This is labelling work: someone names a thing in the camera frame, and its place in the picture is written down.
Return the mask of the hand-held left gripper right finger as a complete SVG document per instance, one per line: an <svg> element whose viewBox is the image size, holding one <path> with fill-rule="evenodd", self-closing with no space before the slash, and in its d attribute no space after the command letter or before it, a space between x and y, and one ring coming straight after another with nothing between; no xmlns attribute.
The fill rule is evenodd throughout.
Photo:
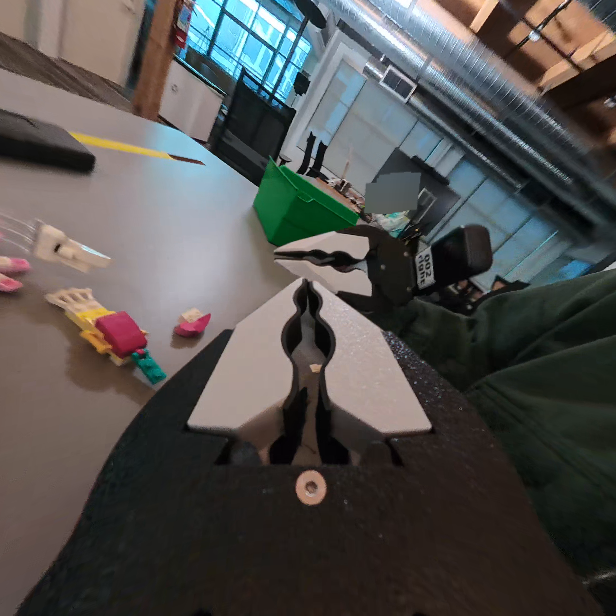
<svg viewBox="0 0 616 616"><path fill-rule="evenodd" d="M318 282L307 287L324 356L315 429L324 465L349 465L374 443L428 434L432 424L381 328Z"/></svg>

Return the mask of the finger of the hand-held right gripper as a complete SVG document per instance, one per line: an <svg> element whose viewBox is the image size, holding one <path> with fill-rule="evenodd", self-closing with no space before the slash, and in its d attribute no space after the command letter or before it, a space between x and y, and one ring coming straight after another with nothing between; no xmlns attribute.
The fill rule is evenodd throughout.
<svg viewBox="0 0 616 616"><path fill-rule="evenodd" d="M274 250L274 258L318 266L350 266L365 260L369 251L366 236L327 232L280 246Z"/></svg>
<svg viewBox="0 0 616 616"><path fill-rule="evenodd" d="M296 277L317 282L332 293L372 296L373 284L362 269L342 271L331 265L319 265L305 260L276 260Z"/></svg>

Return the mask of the person's right forearm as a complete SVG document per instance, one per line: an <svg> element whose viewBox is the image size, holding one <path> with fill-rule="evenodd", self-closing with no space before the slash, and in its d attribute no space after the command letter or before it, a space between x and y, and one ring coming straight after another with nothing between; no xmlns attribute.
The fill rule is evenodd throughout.
<svg viewBox="0 0 616 616"><path fill-rule="evenodd" d="M574 571L615 576L615 271L371 319L474 405Z"/></svg>

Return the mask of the small pink white lego piece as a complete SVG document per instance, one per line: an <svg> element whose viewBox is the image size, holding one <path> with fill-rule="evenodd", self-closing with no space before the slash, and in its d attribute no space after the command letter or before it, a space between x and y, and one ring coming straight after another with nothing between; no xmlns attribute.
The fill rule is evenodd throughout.
<svg viewBox="0 0 616 616"><path fill-rule="evenodd" d="M211 320L210 313L202 313L196 307L182 312L177 325L174 327L174 335L183 338L195 338L204 332Z"/></svg>

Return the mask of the yellow pink lego assembly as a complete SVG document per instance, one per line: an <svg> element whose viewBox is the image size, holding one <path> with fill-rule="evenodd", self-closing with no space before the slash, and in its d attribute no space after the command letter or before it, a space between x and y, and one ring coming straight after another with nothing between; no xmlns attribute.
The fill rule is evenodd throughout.
<svg viewBox="0 0 616 616"><path fill-rule="evenodd" d="M151 356L148 332L125 311L111 311L90 288L66 288L45 295L80 331L80 337L116 366L134 365L152 386L167 378Z"/></svg>

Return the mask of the green plastic bin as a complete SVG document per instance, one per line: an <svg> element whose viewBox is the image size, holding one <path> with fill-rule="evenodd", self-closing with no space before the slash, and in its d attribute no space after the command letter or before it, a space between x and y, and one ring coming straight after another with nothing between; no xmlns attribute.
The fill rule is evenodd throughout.
<svg viewBox="0 0 616 616"><path fill-rule="evenodd" d="M357 224L359 215L302 175L269 159L253 209L273 246L341 230Z"/></svg>

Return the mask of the pair of black chairs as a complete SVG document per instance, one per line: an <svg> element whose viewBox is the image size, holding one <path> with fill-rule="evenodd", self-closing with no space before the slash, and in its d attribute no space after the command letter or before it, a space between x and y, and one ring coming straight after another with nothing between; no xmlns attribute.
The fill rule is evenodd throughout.
<svg viewBox="0 0 616 616"><path fill-rule="evenodd" d="M320 141L317 150L314 151L316 142L317 136L310 132L306 141L303 160L296 173L327 183L329 178L322 172L322 168L328 146Z"/></svg>

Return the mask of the black mesh office chair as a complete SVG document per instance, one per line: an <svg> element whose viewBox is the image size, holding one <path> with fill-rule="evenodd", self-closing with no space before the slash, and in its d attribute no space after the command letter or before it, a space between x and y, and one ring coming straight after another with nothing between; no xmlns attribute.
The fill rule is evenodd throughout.
<svg viewBox="0 0 616 616"><path fill-rule="evenodd" d="M280 155L296 110L242 68L211 151L254 185Z"/></svg>

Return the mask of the white vent grille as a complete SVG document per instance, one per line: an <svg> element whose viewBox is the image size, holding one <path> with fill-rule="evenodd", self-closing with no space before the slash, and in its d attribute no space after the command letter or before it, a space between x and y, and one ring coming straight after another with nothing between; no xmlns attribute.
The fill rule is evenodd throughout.
<svg viewBox="0 0 616 616"><path fill-rule="evenodd" d="M403 104L409 102L418 87L415 81L411 80L393 65L389 65L384 69L379 85Z"/></svg>

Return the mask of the white cabinet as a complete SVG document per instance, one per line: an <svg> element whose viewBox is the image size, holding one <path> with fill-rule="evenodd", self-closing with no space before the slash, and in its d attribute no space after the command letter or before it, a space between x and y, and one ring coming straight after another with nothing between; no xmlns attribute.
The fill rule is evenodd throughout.
<svg viewBox="0 0 616 616"><path fill-rule="evenodd" d="M172 60L158 115L199 142L208 142L226 93L180 59Z"/></svg>

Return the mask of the yellow tape strip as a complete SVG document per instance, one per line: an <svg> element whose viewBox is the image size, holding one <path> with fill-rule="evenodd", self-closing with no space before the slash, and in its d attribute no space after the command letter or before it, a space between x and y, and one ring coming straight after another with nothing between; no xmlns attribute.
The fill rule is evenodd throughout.
<svg viewBox="0 0 616 616"><path fill-rule="evenodd" d="M113 141L110 139L105 139L102 137L95 137L92 135L87 135L83 133L70 132L69 133L74 139L76 139L79 143L89 147L95 147L105 150L113 150L122 153L132 153L135 155L140 155L149 158L159 158L159 159L173 159L173 157L165 153L164 151L149 149L141 146L131 145L128 143Z"/></svg>

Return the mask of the red fire extinguisher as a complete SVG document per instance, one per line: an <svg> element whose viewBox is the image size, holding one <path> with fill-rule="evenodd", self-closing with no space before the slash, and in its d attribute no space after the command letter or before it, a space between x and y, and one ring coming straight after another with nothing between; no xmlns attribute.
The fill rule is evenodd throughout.
<svg viewBox="0 0 616 616"><path fill-rule="evenodd" d="M173 42L178 49L187 43L195 1L176 1L173 19Z"/></svg>

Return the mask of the clear plastic bag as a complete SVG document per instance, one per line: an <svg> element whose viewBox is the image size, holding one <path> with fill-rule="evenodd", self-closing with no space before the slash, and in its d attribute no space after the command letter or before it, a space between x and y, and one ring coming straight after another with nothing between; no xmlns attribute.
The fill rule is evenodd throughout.
<svg viewBox="0 0 616 616"><path fill-rule="evenodd" d="M1 212L1 243L9 244L28 254L34 254L41 221L19 220Z"/></svg>

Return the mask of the black wall screen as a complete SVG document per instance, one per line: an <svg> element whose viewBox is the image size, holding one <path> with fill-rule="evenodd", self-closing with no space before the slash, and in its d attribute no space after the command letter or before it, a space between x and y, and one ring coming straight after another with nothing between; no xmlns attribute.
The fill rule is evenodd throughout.
<svg viewBox="0 0 616 616"><path fill-rule="evenodd" d="M402 150L392 152L373 182L383 183L393 197L386 213L404 213L412 224L427 235L450 212L459 195L450 181L420 158L409 157Z"/></svg>

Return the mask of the silver ventilation duct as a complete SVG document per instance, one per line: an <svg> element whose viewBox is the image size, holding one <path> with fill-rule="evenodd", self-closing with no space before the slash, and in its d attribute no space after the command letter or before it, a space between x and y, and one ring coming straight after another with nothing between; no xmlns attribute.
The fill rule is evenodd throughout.
<svg viewBox="0 0 616 616"><path fill-rule="evenodd" d="M420 88L560 201L615 224L615 186L588 141L435 1L324 1Z"/></svg>

